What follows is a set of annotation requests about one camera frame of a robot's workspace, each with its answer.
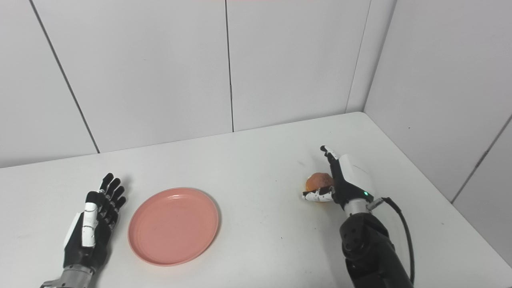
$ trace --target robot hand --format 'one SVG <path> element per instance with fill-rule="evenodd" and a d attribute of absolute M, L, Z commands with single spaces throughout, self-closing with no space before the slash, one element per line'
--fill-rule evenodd
<path fill-rule="evenodd" d="M 85 209 L 77 214 L 66 237 L 64 271 L 43 287 L 87 288 L 92 276 L 105 264 L 110 236 L 126 202 L 121 180 L 108 173 L 98 192 L 87 194 Z"/>

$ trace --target plate rim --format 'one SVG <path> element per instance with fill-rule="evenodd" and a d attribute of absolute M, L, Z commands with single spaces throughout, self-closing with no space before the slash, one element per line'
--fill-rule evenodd
<path fill-rule="evenodd" d="M 176 263 L 155 263 L 155 262 L 151 262 L 149 261 L 148 259 L 145 259 L 143 258 L 141 255 L 139 255 L 137 252 L 136 252 L 136 249 L 134 249 L 134 244 L 133 244 L 133 240 L 131 238 L 131 233 L 130 231 L 132 231 L 132 227 L 133 227 L 133 219 L 135 218 L 135 216 L 137 215 L 137 213 L 140 211 L 141 207 L 143 207 L 146 203 L 148 203 L 151 199 L 153 199 L 154 197 L 157 197 L 159 194 L 162 194 L 162 193 L 165 193 L 165 192 L 168 192 L 168 191 L 172 191 L 172 190 L 179 190 L 179 189 L 187 189 L 187 190 L 190 190 L 190 191 L 194 191 L 194 192 L 197 192 L 199 194 L 202 194 L 203 196 L 205 196 L 208 201 L 211 203 L 211 205 L 215 208 L 215 229 L 214 229 L 214 233 L 212 233 L 212 236 L 211 238 L 208 240 L 208 245 L 206 245 L 206 247 L 204 249 L 201 249 L 196 255 L 192 256 L 192 257 L 189 257 L 187 258 L 186 260 L 183 260 L 183 261 L 179 261 L 179 262 L 176 262 Z M 149 263 L 151 265 L 155 265 L 155 266 L 176 266 L 176 265 L 180 265 L 180 264 L 183 264 L 183 263 L 186 263 L 186 262 L 189 262 L 189 261 L 192 261 L 194 259 L 196 259 L 197 257 L 199 257 L 201 254 L 203 254 L 204 251 L 206 251 L 206 249 L 208 249 L 210 247 L 210 245 L 213 243 L 214 239 L 215 239 L 215 236 L 217 235 L 217 232 L 219 231 L 219 209 L 217 208 L 217 205 L 216 203 L 213 201 L 213 199 L 206 193 L 204 193 L 203 191 L 201 190 L 198 190 L 198 189 L 195 189 L 195 188 L 190 188 L 190 187 L 175 187 L 175 188 L 170 188 L 170 189 L 166 189 L 166 190 L 163 190 L 163 191 L 160 191 L 154 195 L 152 195 L 151 197 L 149 197 L 148 199 L 146 199 L 141 205 L 139 205 L 139 207 L 137 207 L 137 209 L 135 210 L 135 212 L 133 213 L 131 219 L 130 219 L 130 223 L 128 224 L 128 232 L 127 232 L 127 237 L 128 237 L 128 244 L 130 245 L 130 248 L 132 249 L 132 252 L 137 255 L 137 257 L 139 259 L 141 259 L 142 261 L 146 262 L 146 263 Z"/>

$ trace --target white wall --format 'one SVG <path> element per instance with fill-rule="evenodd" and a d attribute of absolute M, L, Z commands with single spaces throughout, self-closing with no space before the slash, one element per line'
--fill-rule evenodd
<path fill-rule="evenodd" d="M 223 1 L 35 5 L 100 152 L 232 131 Z"/>
<path fill-rule="evenodd" d="M 371 2 L 34 0 L 100 152 L 361 110 Z M 0 167 L 94 153 L 30 2 L 2 5 Z"/>
<path fill-rule="evenodd" d="M 496 141 L 454 206 L 512 265 L 512 125 Z"/>
<path fill-rule="evenodd" d="M 0 1 L 0 168 L 96 153 L 29 1 Z"/>
<path fill-rule="evenodd" d="M 452 200 L 512 113 L 511 1 L 398 0 L 365 112 Z"/>
<path fill-rule="evenodd" d="M 344 113 L 369 5 L 228 1 L 234 130 Z"/>

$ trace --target pink plate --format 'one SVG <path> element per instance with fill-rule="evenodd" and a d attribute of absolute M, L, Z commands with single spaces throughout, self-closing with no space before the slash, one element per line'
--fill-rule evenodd
<path fill-rule="evenodd" d="M 213 201 L 203 192 L 174 188 L 151 196 L 130 221 L 130 247 L 142 260 L 178 265 L 208 248 L 219 225 Z"/>

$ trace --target white table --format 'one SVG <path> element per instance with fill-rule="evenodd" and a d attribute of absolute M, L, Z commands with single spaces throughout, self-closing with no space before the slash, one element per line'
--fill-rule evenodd
<path fill-rule="evenodd" d="M 416 255 L 416 287 L 512 285 L 512 269 L 363 113 L 0 169 L 2 284 L 39 287 L 60 276 L 62 242 L 74 214 L 113 172 L 129 201 L 98 288 L 352 287 L 338 234 L 343 211 L 300 198 L 309 175 L 329 171 L 323 144 L 360 158 L 378 193 L 402 208 Z M 215 199 L 220 229 L 198 258 L 152 266 L 131 251 L 128 223 L 144 200 L 172 187 L 200 189 Z M 375 214 L 408 270 L 398 216 L 385 204 Z"/>

